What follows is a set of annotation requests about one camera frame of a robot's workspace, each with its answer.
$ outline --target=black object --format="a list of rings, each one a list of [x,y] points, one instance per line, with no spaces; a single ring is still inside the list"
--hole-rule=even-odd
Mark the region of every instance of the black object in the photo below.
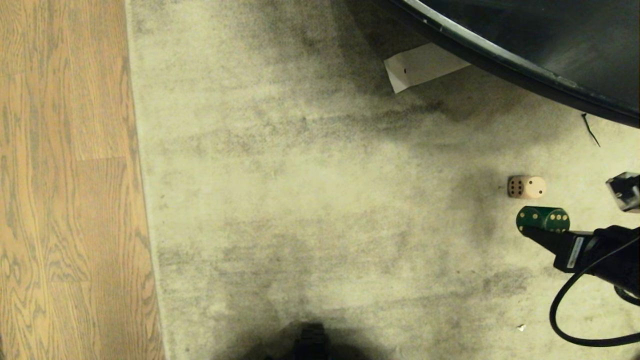
[[[640,213],[640,175],[623,172],[607,180],[607,186],[622,211]]]
[[[611,282],[614,284],[616,293],[623,300],[634,305],[640,305],[639,299],[625,292],[625,290],[628,290],[636,296],[638,296],[639,292],[638,266],[640,259],[638,258],[638,252],[640,249],[638,247],[638,239],[640,227],[630,230],[620,226],[611,226],[607,229],[598,229],[592,235],[586,233],[564,233],[560,235],[533,227],[526,227],[523,230],[523,234],[547,249],[553,247],[551,245],[555,238],[555,241],[559,241],[561,244],[554,247],[554,250],[558,251],[554,252],[556,254],[554,267],[564,272],[572,272],[575,269],[572,263],[575,262],[578,266],[577,268],[580,269],[558,291],[549,309],[549,322],[558,336],[571,343],[589,347],[613,347],[640,342],[640,332],[610,339],[576,338],[562,331],[556,320],[557,310],[563,297],[584,274],[595,275]],[[589,238],[586,243],[578,240],[586,238]]]
[[[322,324],[308,324],[302,328],[291,354],[281,360],[332,360],[329,339]]]
[[[596,138],[596,136],[593,134],[593,131],[591,131],[591,126],[589,126],[589,122],[587,121],[587,113],[582,113],[582,119],[584,120],[584,125],[587,127],[587,131],[589,131],[589,135],[591,135],[591,137],[593,138],[593,141],[596,142],[596,144],[598,144],[598,147],[600,146],[600,142],[598,141],[598,138]]]
[[[617,288],[640,297],[640,244],[635,241],[624,251],[603,259],[593,265],[604,255],[612,252],[627,242],[637,239],[640,227],[627,229],[610,226],[597,229],[593,233],[571,232],[551,233],[535,227],[524,227],[522,234],[556,255],[554,267],[566,273],[576,273],[589,269],[586,274],[599,277]]]
[[[481,69],[586,113],[640,127],[638,1],[376,2]]]

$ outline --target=beige die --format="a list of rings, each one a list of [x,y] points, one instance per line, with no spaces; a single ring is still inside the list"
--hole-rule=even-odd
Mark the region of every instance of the beige die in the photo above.
[[[507,191],[517,199],[537,199],[547,192],[547,182],[540,176],[514,176],[509,179]]]

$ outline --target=wood grain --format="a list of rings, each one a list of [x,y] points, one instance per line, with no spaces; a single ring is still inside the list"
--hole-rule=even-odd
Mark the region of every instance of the wood grain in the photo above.
[[[0,3],[8,359],[164,358],[124,16],[122,1]]]

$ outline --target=white paper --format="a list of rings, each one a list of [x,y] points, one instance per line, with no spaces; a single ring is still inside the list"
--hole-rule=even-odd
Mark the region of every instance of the white paper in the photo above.
[[[434,43],[416,47],[385,60],[389,81],[396,94],[468,65],[469,63]]]

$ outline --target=green die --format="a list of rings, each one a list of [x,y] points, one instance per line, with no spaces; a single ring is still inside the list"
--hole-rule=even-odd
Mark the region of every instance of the green die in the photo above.
[[[518,211],[516,225],[520,231],[522,231],[523,226],[531,226],[555,233],[563,233],[569,230],[571,222],[564,209],[525,206]]]

